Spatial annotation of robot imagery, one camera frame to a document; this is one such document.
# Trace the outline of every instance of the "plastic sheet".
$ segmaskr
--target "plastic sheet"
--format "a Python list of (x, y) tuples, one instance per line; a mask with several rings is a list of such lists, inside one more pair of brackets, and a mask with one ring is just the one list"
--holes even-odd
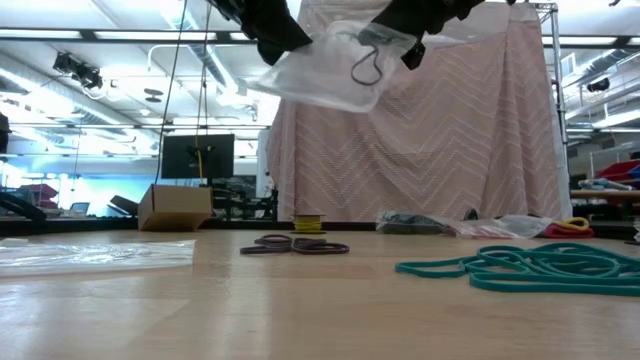
[(457, 221), (439, 216), (386, 211), (376, 229), (385, 234), (448, 234), (462, 238), (529, 239), (543, 233), (549, 218), (507, 215), (499, 219)]
[(289, 53), (247, 86), (312, 105), (368, 112), (402, 63), (402, 55), (417, 41), (411, 35), (359, 21), (336, 21), (325, 33), (310, 37), (311, 45)]
[(0, 247), (0, 277), (185, 266), (195, 240), (101, 245)]

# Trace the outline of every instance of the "computer monitor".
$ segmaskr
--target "computer monitor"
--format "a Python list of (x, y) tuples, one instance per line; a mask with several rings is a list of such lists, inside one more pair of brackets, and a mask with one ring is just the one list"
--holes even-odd
[[(207, 179), (233, 177), (235, 135), (198, 136), (202, 172)], [(166, 136), (162, 148), (163, 179), (197, 179), (195, 136)]]

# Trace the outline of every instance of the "table surface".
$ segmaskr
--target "table surface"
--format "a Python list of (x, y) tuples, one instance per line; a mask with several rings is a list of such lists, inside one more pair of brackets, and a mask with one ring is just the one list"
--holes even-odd
[(574, 199), (585, 198), (616, 198), (639, 200), (640, 190), (571, 190), (571, 197)]
[[(3, 360), (632, 359), (640, 299), (508, 294), (467, 279), (396, 274), (399, 261), (472, 255), (489, 244), (336, 232), (348, 255), (241, 256), (256, 231), (75, 233), (50, 244), (197, 239), (194, 264), (0, 280)], [(640, 257), (639, 247), (588, 240)]]

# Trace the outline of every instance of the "yellow object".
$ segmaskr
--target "yellow object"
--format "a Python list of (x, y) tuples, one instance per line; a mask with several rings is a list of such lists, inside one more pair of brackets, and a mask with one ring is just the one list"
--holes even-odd
[(585, 218), (570, 218), (563, 221), (554, 221), (553, 223), (570, 230), (585, 231), (589, 229), (589, 220)]
[(322, 215), (295, 215), (293, 224), (296, 232), (314, 234), (322, 232)]

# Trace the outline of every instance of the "patterned fabric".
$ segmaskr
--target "patterned fabric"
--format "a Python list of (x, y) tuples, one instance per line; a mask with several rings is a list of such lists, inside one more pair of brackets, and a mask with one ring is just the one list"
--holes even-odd
[[(312, 21), (312, 11), (303, 5), (301, 18), (314, 30), (336, 19)], [(462, 219), (469, 208), (559, 218), (540, 24), (512, 16), (505, 30), (399, 69), (368, 114), (282, 101), (267, 148), (281, 220), (374, 221), (384, 210)]]

